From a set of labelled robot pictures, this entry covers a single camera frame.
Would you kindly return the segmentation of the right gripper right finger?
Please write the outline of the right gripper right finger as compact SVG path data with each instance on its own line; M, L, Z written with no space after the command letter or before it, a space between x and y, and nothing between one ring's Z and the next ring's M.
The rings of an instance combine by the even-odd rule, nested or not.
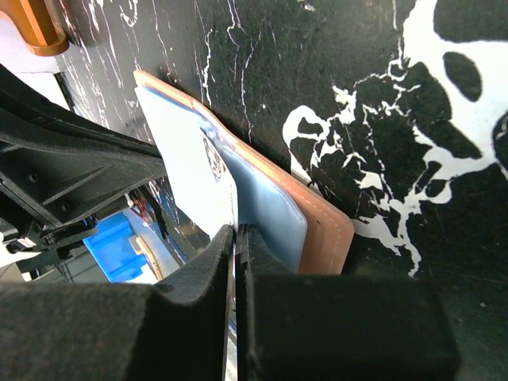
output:
M237 234L236 300L240 380L454 380L460 368L428 283L297 275L254 225Z

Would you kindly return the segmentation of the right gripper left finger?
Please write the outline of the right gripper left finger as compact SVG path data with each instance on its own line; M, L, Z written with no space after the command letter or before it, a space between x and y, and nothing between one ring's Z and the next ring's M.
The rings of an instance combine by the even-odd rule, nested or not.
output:
M3 283L2 379L223 379L233 241L154 285Z

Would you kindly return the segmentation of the white credit card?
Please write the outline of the white credit card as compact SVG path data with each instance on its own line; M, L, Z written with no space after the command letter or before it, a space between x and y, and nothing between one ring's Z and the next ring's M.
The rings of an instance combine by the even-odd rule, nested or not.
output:
M195 111L148 87L135 89L164 160L175 204L213 238L223 225L238 226L237 186Z

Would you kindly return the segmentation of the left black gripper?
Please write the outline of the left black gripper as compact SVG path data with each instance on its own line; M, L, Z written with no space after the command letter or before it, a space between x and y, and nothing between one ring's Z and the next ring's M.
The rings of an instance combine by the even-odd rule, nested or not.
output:
M1 69L2 267L48 250L65 259L130 204L166 237L162 209L142 186L165 174L155 146L80 117Z

